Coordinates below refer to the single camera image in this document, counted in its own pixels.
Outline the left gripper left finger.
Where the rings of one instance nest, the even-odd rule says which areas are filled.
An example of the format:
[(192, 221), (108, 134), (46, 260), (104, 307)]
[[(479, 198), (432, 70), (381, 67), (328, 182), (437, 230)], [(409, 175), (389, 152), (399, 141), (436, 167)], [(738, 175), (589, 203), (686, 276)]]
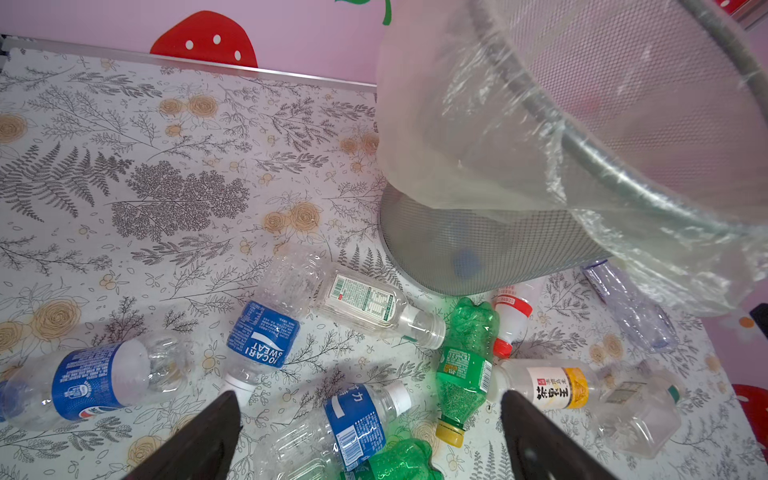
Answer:
[(236, 394), (225, 391), (125, 479), (224, 480), (240, 431)]

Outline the Pocari Sweat bottle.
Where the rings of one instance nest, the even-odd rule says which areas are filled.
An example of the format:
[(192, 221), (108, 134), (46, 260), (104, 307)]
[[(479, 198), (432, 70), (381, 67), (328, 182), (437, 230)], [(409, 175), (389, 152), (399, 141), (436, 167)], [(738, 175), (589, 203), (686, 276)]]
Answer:
[(325, 277), (327, 262), (302, 248), (276, 256), (227, 338), (222, 389), (246, 406), (269, 370), (283, 367)]

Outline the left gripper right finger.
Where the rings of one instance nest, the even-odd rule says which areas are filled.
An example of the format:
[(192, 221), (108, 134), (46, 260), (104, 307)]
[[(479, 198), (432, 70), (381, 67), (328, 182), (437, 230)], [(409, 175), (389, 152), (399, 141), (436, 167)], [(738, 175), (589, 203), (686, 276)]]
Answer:
[(520, 393), (503, 394), (500, 418), (515, 479), (615, 479)]

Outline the green bottle near bin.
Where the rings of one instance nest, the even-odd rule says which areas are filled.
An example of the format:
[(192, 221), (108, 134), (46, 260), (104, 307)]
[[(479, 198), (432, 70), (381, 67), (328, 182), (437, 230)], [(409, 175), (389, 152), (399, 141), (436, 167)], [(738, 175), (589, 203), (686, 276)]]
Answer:
[(486, 401), (499, 315), (488, 302), (461, 298), (448, 317), (447, 333), (436, 369), (440, 417), (435, 435), (460, 448), (465, 423)]

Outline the clear bottle white green label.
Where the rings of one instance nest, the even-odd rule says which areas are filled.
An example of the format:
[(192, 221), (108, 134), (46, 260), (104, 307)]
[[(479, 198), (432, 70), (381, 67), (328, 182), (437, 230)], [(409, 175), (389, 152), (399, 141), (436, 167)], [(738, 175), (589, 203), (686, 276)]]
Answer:
[(377, 338), (403, 338), (429, 349), (445, 339), (445, 321), (409, 303), (398, 288), (333, 263), (312, 302), (314, 312)]

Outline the white bottle red cap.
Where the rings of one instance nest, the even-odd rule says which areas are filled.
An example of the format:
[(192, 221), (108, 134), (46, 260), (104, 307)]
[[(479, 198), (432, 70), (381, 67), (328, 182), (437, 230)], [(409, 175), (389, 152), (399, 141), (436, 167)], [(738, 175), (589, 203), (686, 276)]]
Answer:
[(545, 281), (545, 277), (539, 277), (501, 287), (495, 292), (492, 306), (500, 318), (499, 331), (493, 346), (493, 354), (496, 357), (510, 358), (522, 344)]

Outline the square clear bottle green cap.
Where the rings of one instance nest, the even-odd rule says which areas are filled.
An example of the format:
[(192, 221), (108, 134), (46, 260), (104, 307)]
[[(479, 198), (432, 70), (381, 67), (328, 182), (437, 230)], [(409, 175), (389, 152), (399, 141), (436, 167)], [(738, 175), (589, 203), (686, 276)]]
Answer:
[(653, 459), (682, 425), (686, 388), (667, 370), (651, 370), (616, 386), (590, 412), (598, 440), (615, 452)]

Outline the clear bottle blue label centre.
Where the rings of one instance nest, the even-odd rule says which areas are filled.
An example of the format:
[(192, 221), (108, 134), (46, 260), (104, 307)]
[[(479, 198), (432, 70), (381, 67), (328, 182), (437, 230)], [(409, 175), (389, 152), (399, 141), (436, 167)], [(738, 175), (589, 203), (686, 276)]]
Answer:
[(284, 429), (254, 455), (256, 479), (340, 479), (380, 452), (387, 427), (412, 407), (400, 381), (356, 384)]

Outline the Pepsi water bottle blue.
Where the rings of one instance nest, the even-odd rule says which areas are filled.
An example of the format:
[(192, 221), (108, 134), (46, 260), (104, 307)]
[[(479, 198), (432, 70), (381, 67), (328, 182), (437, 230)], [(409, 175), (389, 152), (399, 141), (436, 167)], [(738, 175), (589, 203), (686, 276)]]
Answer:
[(192, 377), (191, 348), (189, 337), (164, 330), (31, 359), (1, 383), (1, 420), (45, 431), (169, 401)]

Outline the bottle yellow white label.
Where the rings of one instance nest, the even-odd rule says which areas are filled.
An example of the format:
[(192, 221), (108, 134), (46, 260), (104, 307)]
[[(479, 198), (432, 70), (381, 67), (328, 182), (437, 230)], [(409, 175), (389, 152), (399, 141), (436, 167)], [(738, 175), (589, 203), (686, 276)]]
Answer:
[(507, 359), (492, 367), (487, 399), (507, 391), (540, 410), (583, 409), (598, 403), (604, 384), (586, 363), (572, 359)]

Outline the green bottle yellow cap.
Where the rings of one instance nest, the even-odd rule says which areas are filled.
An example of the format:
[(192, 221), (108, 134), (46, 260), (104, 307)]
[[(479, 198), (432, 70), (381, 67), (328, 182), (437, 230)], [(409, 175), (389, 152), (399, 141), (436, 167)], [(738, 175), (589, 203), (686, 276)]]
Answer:
[(431, 465), (431, 445), (421, 439), (399, 440), (356, 469), (337, 476), (341, 480), (443, 480)]

